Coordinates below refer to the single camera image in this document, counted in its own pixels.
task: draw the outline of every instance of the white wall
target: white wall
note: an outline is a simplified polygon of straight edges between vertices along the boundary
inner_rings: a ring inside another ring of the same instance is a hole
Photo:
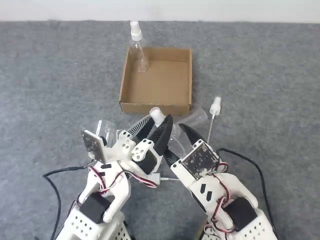
[[[0,21],[320,23],[320,0],[0,0]]]

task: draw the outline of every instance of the circuit board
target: circuit board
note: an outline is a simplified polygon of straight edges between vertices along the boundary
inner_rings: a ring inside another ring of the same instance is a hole
[[[218,164],[218,159],[210,148],[203,142],[181,163],[196,179],[200,179]]]
[[[81,134],[87,152],[92,153],[94,155],[94,159],[104,162],[105,158],[102,139],[87,130],[82,131]]]

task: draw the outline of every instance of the red wire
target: red wire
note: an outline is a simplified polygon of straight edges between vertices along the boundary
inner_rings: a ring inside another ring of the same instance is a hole
[[[104,179],[100,176],[100,174],[97,172],[97,170],[95,170],[92,166],[89,166],[88,169],[91,170],[92,172],[94,172],[94,174],[100,179],[101,184],[102,184],[102,188],[105,189],[106,183],[105,183]]]
[[[220,185],[224,188],[225,192],[226,192],[226,201],[225,203],[229,202],[230,201],[230,198],[231,198],[231,193],[229,191],[229,189],[227,188],[227,186],[217,177],[217,175],[213,174],[213,176],[218,179]]]
[[[228,229],[228,230],[225,230],[225,229],[222,229],[222,228],[217,227],[217,224],[216,224],[216,223],[218,222],[218,220],[216,219],[216,215],[217,215],[217,213],[218,213],[219,208],[221,208],[223,204],[226,204],[227,202],[229,202],[229,200],[231,199],[231,193],[230,193],[230,190],[227,188],[227,186],[226,186],[215,174],[213,174],[213,176],[214,176],[216,179],[218,179],[220,185],[224,188],[224,190],[225,190],[225,192],[226,192],[226,197],[223,196],[223,197],[221,197],[221,198],[218,200],[217,205],[216,205],[216,208],[215,208],[215,210],[214,210],[214,212],[213,212],[211,221],[212,221],[215,229],[217,229],[217,230],[220,231],[220,232],[225,233],[225,235],[224,235],[224,236],[225,236],[225,239],[228,240],[228,239],[227,239],[227,234],[230,234],[230,233],[234,232],[234,231],[235,231],[235,226],[233,226],[231,229]]]
[[[219,166],[226,166],[225,170],[223,171],[223,173],[226,173],[229,169],[229,164],[225,161],[222,161],[219,163]]]
[[[134,174],[132,171],[122,170],[122,171],[120,171],[120,172],[115,176],[113,182],[109,185],[108,188],[105,187],[103,190],[101,190],[101,191],[99,191],[99,192],[100,192],[100,193],[106,193],[107,191],[109,191],[109,190],[113,187],[113,185],[116,183],[117,178],[118,178],[121,174],[123,174],[123,173],[131,174],[135,179],[137,179],[138,181],[144,183],[144,184],[145,184],[147,187],[149,187],[149,188],[154,188],[154,189],[157,188],[157,185],[156,185],[153,181],[150,181],[150,180],[148,180],[148,179],[145,179],[145,178],[143,178],[143,177],[140,177],[140,176]]]

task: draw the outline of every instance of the perforated white base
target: perforated white base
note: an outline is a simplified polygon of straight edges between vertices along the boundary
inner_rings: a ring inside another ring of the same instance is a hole
[[[123,213],[117,212],[111,222],[96,224],[75,206],[57,240],[131,240],[124,220]]]
[[[202,236],[201,240],[221,240],[221,239],[219,237],[216,237],[216,236],[213,236],[213,235],[204,234]]]
[[[228,240],[277,240],[272,227],[265,215],[260,209],[255,209],[257,217],[239,232],[227,234]],[[216,233],[221,240],[225,240],[225,234],[219,231]],[[220,240],[213,235],[204,234],[201,240]]]
[[[110,240],[131,240],[131,237],[129,236],[129,233],[124,223],[121,223],[117,227],[117,229],[115,229],[115,232],[113,236],[110,238]]]

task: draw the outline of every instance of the open cardboard box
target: open cardboard box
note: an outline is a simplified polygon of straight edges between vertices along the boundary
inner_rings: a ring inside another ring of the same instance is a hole
[[[159,107],[165,115],[188,113],[192,99],[192,50],[148,47],[149,70],[137,72],[127,51],[119,103],[125,113],[149,113]]]

